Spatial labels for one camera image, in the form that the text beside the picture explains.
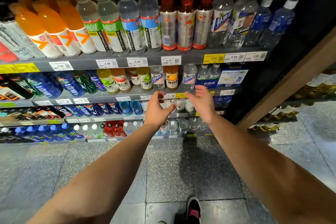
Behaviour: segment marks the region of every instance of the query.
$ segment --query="price tag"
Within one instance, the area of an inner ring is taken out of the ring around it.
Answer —
[[[96,62],[100,69],[118,68],[118,63],[116,59],[96,59]]]
[[[73,70],[69,61],[49,62],[49,65],[54,69],[54,71]]]
[[[15,64],[15,67],[20,71],[20,73],[40,72],[40,70],[35,66],[34,63]]]
[[[148,96],[140,96],[140,98],[142,99],[142,100],[150,100],[151,99],[151,97],[152,97],[152,95],[148,95]]]
[[[187,117],[188,114],[187,113],[177,113],[176,117]]]
[[[0,65],[0,74],[19,73],[15,65]]]
[[[244,62],[246,61],[263,61],[267,55],[267,51],[264,52],[246,52]]]
[[[93,121],[105,121],[104,118],[93,118]]]
[[[181,65],[181,60],[181,56],[164,56],[161,57],[161,64],[163,66]]]
[[[225,53],[222,53],[222,54],[206,54],[206,55],[204,55],[203,64],[223,63],[224,57],[225,57]]]
[[[49,100],[34,101],[37,105],[53,105]]]
[[[131,101],[131,97],[130,96],[127,96],[127,97],[115,97],[116,100],[118,102],[121,102],[121,101]]]
[[[163,96],[163,98],[175,98],[175,93],[169,93]]]
[[[34,123],[31,122],[31,121],[20,121],[20,124],[22,126],[32,126],[32,125],[34,125]]]
[[[228,62],[243,62],[246,56],[246,52],[226,53],[224,63]]]
[[[127,58],[129,67],[148,67],[147,58]]]
[[[221,90],[219,95],[220,96],[230,96],[234,94],[235,94],[235,90]]]
[[[184,93],[175,93],[175,98],[186,98]]]
[[[63,119],[58,119],[58,120],[48,120],[48,124],[61,124],[63,123]]]
[[[66,119],[68,123],[79,123],[77,119]]]
[[[56,102],[59,105],[71,105],[72,104],[72,102],[69,98],[67,98],[67,99],[56,99]]]
[[[80,123],[85,123],[85,122],[91,122],[89,118],[84,118],[84,119],[78,119]]]
[[[74,98],[73,101],[75,102],[76,105],[89,104],[90,103],[87,98]]]

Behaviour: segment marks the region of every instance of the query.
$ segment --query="white bottle cap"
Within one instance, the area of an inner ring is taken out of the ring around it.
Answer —
[[[261,0],[262,7],[270,7],[273,0]]]
[[[286,3],[283,5],[286,9],[294,9],[296,4],[299,2],[299,0],[287,0]]]

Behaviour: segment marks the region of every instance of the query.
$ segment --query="yellow price tag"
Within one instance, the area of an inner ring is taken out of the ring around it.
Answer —
[[[184,93],[175,93],[175,98],[186,98]]]
[[[15,67],[20,71],[20,73],[40,72],[34,63],[15,64]]]
[[[0,65],[0,74],[19,73],[15,65]]]
[[[209,63],[223,63],[225,53],[222,54],[206,54],[204,55],[203,64]]]

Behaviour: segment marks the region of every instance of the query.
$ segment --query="person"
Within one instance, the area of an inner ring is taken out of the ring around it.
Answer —
[[[163,109],[160,99],[164,95],[155,92],[144,125],[79,172],[28,224],[110,223],[134,180],[149,141],[176,107]],[[291,159],[217,115],[206,87],[197,85],[195,94],[185,95],[243,181],[279,223],[336,223],[336,194],[331,189]],[[199,224],[200,219],[199,202],[192,197],[187,222]]]

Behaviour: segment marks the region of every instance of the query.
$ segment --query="tiled floor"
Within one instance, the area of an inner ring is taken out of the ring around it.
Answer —
[[[271,147],[336,191],[336,105],[315,103],[298,119],[282,124]],[[115,145],[0,145],[0,223],[25,223],[78,171]],[[213,137],[152,140],[111,223],[183,223],[191,195],[201,200],[203,223],[276,223]]]

